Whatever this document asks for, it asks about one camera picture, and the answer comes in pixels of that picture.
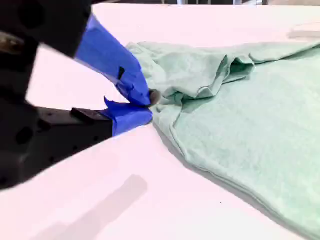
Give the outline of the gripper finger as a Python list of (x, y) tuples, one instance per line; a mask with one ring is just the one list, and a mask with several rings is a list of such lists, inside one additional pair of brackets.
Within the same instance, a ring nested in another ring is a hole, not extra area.
[(40, 108), (34, 139), (34, 171), (52, 165), (112, 137), (149, 124), (147, 107), (105, 100), (106, 109)]
[(160, 98), (138, 60), (92, 14), (89, 0), (1, 1), (2, 89), (25, 97), (40, 44), (104, 75), (135, 106), (151, 107)]

